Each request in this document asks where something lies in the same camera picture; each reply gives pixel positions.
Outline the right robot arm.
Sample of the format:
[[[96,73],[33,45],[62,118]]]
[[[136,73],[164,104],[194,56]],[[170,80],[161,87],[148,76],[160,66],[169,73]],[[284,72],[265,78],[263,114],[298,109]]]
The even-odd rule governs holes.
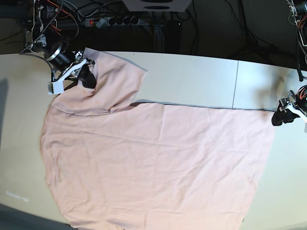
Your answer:
[[[58,22],[67,16],[76,25],[76,35],[79,26],[75,17],[63,7],[64,1],[56,3],[54,0],[33,1],[33,17],[26,26],[31,33],[31,41],[19,53],[44,61],[50,68],[51,81],[48,83],[49,94],[61,94],[66,88],[64,81],[70,80],[73,86],[78,82],[88,89],[96,87],[96,78],[90,71],[95,62],[85,58],[83,52],[69,49],[68,37],[63,36],[58,28]]]

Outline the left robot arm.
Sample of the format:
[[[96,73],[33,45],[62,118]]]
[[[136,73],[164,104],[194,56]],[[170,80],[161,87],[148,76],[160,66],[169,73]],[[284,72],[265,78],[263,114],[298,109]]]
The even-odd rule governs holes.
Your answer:
[[[290,16],[294,19],[296,37],[296,70],[299,81],[306,80],[301,65],[307,63],[307,2],[305,0],[289,0]],[[293,122],[296,118],[307,121],[307,86],[304,85],[295,93],[288,92],[286,98],[279,100],[276,112],[272,117],[272,125],[277,127]]]

